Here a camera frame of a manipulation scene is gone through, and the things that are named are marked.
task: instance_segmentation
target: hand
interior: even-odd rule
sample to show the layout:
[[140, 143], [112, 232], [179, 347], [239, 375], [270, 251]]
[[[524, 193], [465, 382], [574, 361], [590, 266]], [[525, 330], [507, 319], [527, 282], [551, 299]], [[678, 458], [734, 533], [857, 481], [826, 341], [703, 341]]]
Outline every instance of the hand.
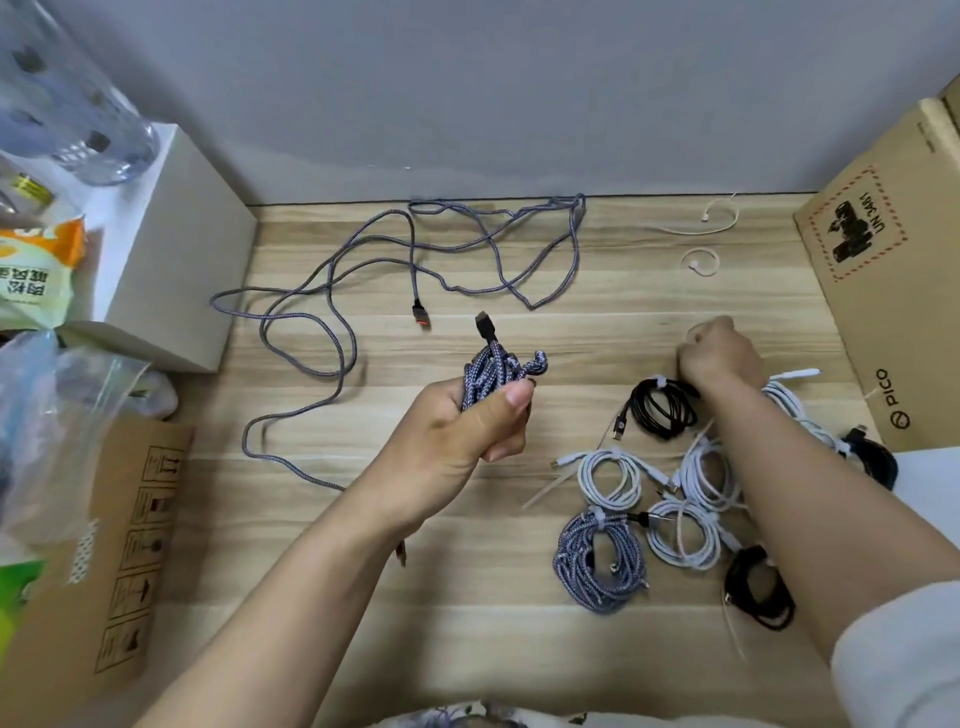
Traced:
[[705, 397], [717, 387], [740, 380], [759, 389], [767, 382], [763, 360], [753, 343], [733, 328], [730, 316], [718, 316], [686, 333], [677, 347], [681, 376]]
[[480, 458], [523, 451], [534, 387], [532, 379], [511, 382], [461, 412], [462, 379], [428, 384], [348, 493], [366, 494], [406, 538], [463, 490]]

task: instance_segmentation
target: white sleeve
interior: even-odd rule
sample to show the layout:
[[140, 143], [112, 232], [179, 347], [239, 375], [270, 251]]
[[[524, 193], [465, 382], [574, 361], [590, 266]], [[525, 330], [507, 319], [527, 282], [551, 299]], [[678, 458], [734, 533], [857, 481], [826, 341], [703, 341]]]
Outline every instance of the white sleeve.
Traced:
[[923, 587], [855, 621], [831, 668], [856, 728], [960, 725], [960, 581]]

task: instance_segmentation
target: orange packaging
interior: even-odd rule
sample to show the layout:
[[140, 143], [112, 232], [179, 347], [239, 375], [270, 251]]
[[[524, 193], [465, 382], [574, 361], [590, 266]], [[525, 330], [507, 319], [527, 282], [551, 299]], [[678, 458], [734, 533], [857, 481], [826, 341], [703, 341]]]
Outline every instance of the orange packaging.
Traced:
[[82, 218], [52, 228], [0, 230], [0, 329], [56, 328], [84, 256]]

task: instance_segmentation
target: gray wall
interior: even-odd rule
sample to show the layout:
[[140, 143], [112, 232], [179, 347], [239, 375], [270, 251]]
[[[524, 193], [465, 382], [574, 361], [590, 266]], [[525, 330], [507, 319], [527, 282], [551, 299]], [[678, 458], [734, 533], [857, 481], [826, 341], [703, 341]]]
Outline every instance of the gray wall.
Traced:
[[944, 0], [51, 0], [250, 202], [794, 191], [960, 72]]

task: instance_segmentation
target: person's left hand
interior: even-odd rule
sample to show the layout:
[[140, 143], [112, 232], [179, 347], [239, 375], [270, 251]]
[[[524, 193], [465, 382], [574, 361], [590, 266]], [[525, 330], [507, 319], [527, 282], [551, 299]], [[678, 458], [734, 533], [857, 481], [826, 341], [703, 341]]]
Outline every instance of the person's left hand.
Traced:
[[428, 384], [348, 492], [363, 491], [401, 538], [409, 536], [463, 490], [480, 458], [523, 451], [534, 386], [505, 384], [461, 412], [462, 379]]

